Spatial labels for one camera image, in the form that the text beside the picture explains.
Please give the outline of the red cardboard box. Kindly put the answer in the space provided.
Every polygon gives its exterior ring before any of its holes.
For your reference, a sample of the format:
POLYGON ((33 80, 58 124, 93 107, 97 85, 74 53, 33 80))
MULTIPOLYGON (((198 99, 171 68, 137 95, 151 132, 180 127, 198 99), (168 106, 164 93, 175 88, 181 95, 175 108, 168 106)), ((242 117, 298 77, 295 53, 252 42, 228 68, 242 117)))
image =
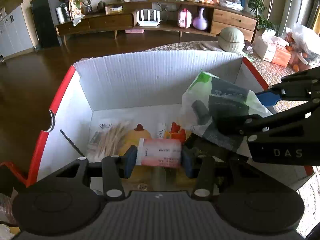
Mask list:
POLYGON ((156 134, 177 121, 182 96, 206 71, 240 87, 268 88, 248 59, 216 51, 147 51, 81 60, 65 75, 31 159, 27 185, 79 158, 101 119, 132 119, 156 134))

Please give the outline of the grey wall cabinet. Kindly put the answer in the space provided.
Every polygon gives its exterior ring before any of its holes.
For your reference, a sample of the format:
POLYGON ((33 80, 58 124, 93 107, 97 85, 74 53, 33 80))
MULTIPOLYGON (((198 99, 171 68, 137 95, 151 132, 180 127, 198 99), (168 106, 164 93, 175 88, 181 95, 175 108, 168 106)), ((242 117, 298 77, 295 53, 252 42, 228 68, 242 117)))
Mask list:
POLYGON ((34 49, 21 5, 1 19, 1 56, 10 58, 34 49))

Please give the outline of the pink tissue packet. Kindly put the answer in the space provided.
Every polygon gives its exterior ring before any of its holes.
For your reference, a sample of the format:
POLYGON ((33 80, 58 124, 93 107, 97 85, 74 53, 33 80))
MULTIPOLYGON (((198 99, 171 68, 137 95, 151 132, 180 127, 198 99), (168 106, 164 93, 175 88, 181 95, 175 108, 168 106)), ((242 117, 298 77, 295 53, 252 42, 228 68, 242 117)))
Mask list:
POLYGON ((182 144, 177 139, 139 140, 136 165, 178 168, 182 144))

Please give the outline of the orange red small toy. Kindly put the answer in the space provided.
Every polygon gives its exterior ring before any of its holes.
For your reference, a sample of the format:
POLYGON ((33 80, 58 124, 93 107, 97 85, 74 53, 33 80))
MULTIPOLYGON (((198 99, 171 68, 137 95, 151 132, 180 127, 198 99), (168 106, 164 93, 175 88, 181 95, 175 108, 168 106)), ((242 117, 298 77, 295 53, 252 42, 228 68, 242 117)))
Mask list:
POLYGON ((171 130, 164 133, 164 139, 175 139, 184 144, 187 139, 185 129, 181 128, 176 122, 172 122, 171 130))

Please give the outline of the wooden tv console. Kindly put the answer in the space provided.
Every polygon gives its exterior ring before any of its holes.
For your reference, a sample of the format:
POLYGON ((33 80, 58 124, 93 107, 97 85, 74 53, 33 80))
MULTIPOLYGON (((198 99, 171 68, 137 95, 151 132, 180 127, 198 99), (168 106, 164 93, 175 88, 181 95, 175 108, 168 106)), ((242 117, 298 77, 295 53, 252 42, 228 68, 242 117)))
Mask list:
POLYGON ((115 2, 114 7, 123 7, 122 11, 115 13, 94 13, 84 16, 80 23, 73 25, 69 21, 55 26, 56 33, 66 43, 66 36, 73 34, 86 34, 101 31, 113 31, 115 35, 120 30, 163 30, 176 31, 182 36, 183 33, 192 33, 206 36, 216 36, 226 27, 235 27, 242 31, 246 40, 253 42, 258 30, 258 23, 254 16, 245 11, 235 11, 224 8, 217 4, 194 3, 179 0, 130 0, 128 2, 115 2), (207 20, 207 27, 203 30, 194 26, 179 27, 178 19, 163 18, 167 5, 175 5, 177 8, 172 12, 177 15, 182 9, 189 10, 194 17, 203 13, 207 20))

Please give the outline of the orange tissue box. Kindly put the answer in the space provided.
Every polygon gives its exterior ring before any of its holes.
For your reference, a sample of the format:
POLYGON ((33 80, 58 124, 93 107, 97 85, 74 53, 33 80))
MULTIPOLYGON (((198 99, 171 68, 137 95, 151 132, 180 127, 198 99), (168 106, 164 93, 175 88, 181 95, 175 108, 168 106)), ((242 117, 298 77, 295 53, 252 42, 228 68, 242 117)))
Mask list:
POLYGON ((286 67, 291 59, 289 42, 276 36, 275 30, 266 30, 254 42, 254 51, 264 61, 286 67))

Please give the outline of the bag of cotton swabs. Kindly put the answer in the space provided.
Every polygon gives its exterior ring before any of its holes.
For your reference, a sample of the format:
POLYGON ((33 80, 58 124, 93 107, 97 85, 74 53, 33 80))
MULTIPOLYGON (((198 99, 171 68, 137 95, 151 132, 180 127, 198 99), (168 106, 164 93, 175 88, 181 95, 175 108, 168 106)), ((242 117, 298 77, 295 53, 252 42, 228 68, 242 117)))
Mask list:
POLYGON ((86 157, 96 163, 105 157, 117 155, 124 144, 124 137, 131 126, 131 120, 103 119, 89 137, 86 157))

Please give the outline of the green white ceramic jar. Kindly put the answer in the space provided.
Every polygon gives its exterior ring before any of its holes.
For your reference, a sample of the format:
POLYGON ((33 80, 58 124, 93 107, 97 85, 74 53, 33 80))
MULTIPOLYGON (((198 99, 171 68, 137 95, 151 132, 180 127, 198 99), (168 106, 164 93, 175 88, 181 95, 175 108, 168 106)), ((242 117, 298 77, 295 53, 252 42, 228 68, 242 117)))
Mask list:
POLYGON ((245 38, 238 28, 226 27, 218 35, 218 45, 226 52, 240 53, 245 46, 245 38))

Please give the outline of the white wifi router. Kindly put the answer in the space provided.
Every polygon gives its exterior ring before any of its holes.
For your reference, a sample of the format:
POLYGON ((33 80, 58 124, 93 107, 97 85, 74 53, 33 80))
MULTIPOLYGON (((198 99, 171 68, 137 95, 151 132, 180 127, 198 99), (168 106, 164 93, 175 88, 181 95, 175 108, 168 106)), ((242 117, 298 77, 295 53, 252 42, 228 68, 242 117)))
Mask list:
POLYGON ((137 24, 140 27, 156 27, 160 25, 160 11, 149 9, 147 11, 141 10, 136 12, 137 24))

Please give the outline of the black tall cabinet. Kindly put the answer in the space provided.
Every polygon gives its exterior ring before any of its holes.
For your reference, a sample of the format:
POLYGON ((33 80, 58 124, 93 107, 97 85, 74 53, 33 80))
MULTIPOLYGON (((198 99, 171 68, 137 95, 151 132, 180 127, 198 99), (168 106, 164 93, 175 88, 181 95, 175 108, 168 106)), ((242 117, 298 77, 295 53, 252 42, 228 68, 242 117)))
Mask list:
POLYGON ((55 26, 60 24, 56 8, 60 0, 32 0, 31 11, 40 47, 50 48, 60 46, 61 38, 57 35, 55 26))

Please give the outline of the yellow duck plush toy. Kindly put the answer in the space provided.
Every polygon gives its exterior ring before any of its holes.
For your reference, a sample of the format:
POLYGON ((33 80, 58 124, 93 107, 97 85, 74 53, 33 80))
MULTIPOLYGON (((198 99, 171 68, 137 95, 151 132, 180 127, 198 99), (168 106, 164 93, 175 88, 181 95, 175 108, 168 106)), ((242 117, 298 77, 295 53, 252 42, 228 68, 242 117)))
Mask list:
POLYGON ((138 147, 140 139, 151 139, 149 131, 144 129, 142 124, 138 124, 136 128, 129 130, 120 141, 118 155, 124 155, 131 146, 138 147))

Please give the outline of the plastic covered fruit basket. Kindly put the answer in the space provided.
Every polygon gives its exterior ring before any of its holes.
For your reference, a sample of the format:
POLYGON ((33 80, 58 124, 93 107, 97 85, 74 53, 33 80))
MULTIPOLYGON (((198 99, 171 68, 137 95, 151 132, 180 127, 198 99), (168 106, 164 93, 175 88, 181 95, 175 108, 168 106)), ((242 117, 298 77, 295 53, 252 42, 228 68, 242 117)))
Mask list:
POLYGON ((312 29, 295 23, 287 30, 285 41, 291 54, 288 65, 294 72, 319 67, 319 36, 312 29))

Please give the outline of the white green plastic bag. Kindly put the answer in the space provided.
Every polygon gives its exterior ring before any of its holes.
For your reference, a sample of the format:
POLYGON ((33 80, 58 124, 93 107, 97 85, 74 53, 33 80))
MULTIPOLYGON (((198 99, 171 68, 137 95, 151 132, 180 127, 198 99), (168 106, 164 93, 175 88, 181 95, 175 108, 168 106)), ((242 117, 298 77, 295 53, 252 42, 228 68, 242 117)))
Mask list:
POLYGON ((237 154, 251 157, 246 137, 221 134, 216 123, 228 131, 234 128, 233 116, 272 113, 251 90, 241 88, 208 72, 200 72, 182 96, 180 125, 194 134, 237 154))

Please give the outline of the green folded cloth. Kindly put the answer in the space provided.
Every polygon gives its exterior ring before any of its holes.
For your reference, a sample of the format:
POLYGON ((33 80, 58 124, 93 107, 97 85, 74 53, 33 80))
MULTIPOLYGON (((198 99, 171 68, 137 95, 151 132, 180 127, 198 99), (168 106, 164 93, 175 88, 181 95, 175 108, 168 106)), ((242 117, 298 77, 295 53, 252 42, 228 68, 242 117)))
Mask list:
POLYGON ((236 53, 241 56, 252 55, 254 52, 252 47, 246 50, 244 43, 226 43, 221 47, 218 41, 201 41, 199 47, 202 50, 236 53))

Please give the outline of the green indoor tree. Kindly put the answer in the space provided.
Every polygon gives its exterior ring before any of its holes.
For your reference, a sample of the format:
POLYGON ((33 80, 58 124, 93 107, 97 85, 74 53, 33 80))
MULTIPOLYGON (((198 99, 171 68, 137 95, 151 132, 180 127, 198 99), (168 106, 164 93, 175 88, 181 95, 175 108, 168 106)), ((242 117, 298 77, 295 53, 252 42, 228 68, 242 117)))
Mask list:
POLYGON ((274 24, 269 20, 273 7, 274 0, 269 1, 267 17, 264 16, 264 11, 267 9, 263 0, 248 0, 248 8, 258 20, 258 30, 279 30, 279 25, 274 24))

